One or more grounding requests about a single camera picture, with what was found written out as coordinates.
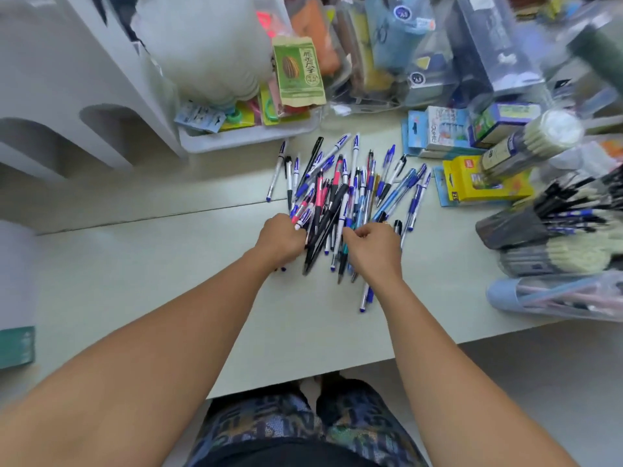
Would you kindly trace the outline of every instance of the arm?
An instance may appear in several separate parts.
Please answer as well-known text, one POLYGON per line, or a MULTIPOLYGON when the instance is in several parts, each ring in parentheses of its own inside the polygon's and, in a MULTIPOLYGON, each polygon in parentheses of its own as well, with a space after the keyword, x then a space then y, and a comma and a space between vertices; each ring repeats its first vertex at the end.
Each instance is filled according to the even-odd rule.
POLYGON ((260 287, 304 246, 305 231, 277 215, 229 267, 78 354, 0 414, 0 464, 162 465, 260 287))
POLYGON ((387 318, 411 410, 437 467, 577 467, 454 343, 402 280, 400 238, 345 230, 349 259, 387 318))

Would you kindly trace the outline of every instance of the person's right hand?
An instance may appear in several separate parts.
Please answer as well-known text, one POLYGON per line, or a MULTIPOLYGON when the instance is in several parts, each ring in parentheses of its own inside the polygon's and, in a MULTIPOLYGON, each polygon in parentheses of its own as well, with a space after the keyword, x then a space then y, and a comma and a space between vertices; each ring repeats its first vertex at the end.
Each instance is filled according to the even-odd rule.
POLYGON ((348 260, 372 289, 388 279, 402 279, 400 236, 384 223, 369 223, 353 231, 344 228, 348 260))

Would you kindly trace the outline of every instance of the orange package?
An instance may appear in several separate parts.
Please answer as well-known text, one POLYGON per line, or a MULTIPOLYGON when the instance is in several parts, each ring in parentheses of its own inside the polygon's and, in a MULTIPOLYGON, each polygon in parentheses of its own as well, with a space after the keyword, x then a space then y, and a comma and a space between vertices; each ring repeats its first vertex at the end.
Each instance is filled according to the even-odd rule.
POLYGON ((329 24, 320 0, 302 0, 302 7, 290 15, 292 29, 300 37, 310 37, 316 55, 320 74, 332 77, 340 68, 341 62, 338 53, 333 47, 329 24))

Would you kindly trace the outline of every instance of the table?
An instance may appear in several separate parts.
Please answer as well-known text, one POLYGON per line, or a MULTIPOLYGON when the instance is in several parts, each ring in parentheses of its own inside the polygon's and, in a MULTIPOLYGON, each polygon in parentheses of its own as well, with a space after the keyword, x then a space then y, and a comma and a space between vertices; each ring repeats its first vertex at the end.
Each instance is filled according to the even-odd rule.
MULTIPOLYGON (((325 121, 320 133, 329 148, 342 133, 362 131, 362 155, 374 148, 382 156, 392 143, 401 150, 400 118, 325 121)), ((286 211, 284 179, 276 200, 264 200, 279 144, 183 164, 140 126, 133 131, 137 165, 129 175, 85 163, 58 188, 18 177, 0 192, 0 217, 42 233, 33 380, 217 273, 255 243, 266 219, 286 211)), ((316 137, 293 140, 290 153, 307 158, 316 137)), ((407 206, 392 219, 404 219, 407 206)), ((406 240, 404 278, 457 343, 549 322, 501 313, 486 301, 487 285, 503 274, 473 227, 494 211, 441 209, 431 186, 406 240)), ((394 357, 378 303, 358 312, 362 280, 338 286, 329 265, 321 256, 303 277, 300 259, 269 277, 210 397, 394 357)))

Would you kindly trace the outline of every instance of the floor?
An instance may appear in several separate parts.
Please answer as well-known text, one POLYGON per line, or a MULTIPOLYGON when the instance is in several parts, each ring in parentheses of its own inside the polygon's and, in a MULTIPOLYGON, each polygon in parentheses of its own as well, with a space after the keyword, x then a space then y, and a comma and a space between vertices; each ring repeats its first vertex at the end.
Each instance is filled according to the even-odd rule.
MULTIPOLYGON (((620 466, 622 326, 567 321, 461 347, 582 467, 620 466)), ((371 384, 424 451, 395 361, 355 367, 342 374, 371 384)), ((309 379, 302 388, 313 405, 319 394, 317 385, 309 379)), ((183 465, 207 406, 198 412, 165 467, 183 465)))

